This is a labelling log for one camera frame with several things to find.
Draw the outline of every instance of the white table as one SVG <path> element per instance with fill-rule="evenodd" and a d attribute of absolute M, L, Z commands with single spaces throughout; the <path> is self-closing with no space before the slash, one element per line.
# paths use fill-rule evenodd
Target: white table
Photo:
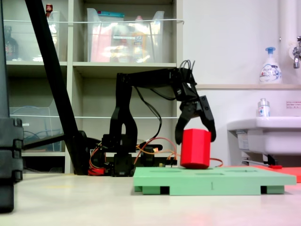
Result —
<path fill-rule="evenodd" d="M 301 184 L 284 195 L 168 196 L 133 178 L 26 174 L 0 226 L 301 226 Z"/>

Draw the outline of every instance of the power cord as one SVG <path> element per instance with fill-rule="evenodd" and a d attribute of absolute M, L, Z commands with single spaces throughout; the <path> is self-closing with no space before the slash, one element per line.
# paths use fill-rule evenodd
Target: power cord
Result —
<path fill-rule="evenodd" d="M 138 89 L 137 87 L 134 87 L 134 88 L 137 90 L 137 93 L 138 93 L 140 99 L 142 100 L 142 102 L 145 103 L 145 105 L 150 109 L 150 111 L 151 111 L 151 112 L 158 118 L 158 120 L 159 120 L 159 123 L 160 123 L 160 124 L 159 124 L 158 131 L 157 131 L 157 133 L 156 133 L 151 139 L 156 138 L 156 137 L 158 136 L 160 130 L 161 130 L 161 127 L 162 127 L 162 118 L 161 118 L 161 115 L 160 115 L 159 112 L 154 108 L 154 106 L 152 106 L 150 103 L 148 103 L 148 102 L 146 102 L 146 101 L 144 100 L 144 98 L 143 98 L 142 94 L 140 93 L 139 89 Z M 139 144 L 139 146 L 143 146 L 143 145 L 145 145 L 145 144 L 146 144 L 146 142 L 143 142 L 143 143 Z"/>
<path fill-rule="evenodd" d="M 159 95 L 160 97 L 163 97 L 166 100 L 175 100 L 175 97 L 167 97 L 162 93 L 159 93 L 158 91 L 156 91 L 155 89 L 151 89 L 151 91 L 153 91 L 155 94 Z"/>

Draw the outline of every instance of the transparent container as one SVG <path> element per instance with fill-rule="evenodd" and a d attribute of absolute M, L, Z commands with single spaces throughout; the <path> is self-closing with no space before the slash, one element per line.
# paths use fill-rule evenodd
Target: transparent container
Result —
<path fill-rule="evenodd" d="M 163 63 L 163 21 L 101 23 L 93 8 L 87 18 L 95 22 L 88 23 L 88 62 Z M 163 18 L 164 11 L 158 11 L 153 20 Z"/>
<path fill-rule="evenodd" d="M 9 113 L 11 118 L 19 118 L 22 120 L 25 144 L 63 133 L 61 121 L 57 117 L 58 113 L 54 101 L 52 101 L 49 107 L 10 107 Z M 26 150 L 26 152 L 62 151 L 62 141 L 34 148 L 32 150 Z"/>
<path fill-rule="evenodd" d="M 67 23 L 62 13 L 52 12 L 48 24 L 59 61 L 67 61 Z M 4 21 L 7 60 L 43 61 L 31 22 Z"/>

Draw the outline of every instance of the soap dispenser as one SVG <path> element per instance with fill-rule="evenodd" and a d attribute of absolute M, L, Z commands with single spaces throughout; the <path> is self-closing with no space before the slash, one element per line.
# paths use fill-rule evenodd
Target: soap dispenser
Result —
<path fill-rule="evenodd" d="M 276 49 L 274 47 L 268 47 L 265 50 L 268 52 L 269 57 L 261 70 L 259 77 L 260 84 L 281 84 L 282 73 L 273 55 Z"/>

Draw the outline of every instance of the sink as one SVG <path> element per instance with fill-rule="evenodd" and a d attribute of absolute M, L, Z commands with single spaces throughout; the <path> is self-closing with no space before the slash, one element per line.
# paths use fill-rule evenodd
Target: sink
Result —
<path fill-rule="evenodd" d="M 244 152 L 301 155 L 301 117 L 255 117 L 230 122 L 227 129 L 244 142 Z"/>

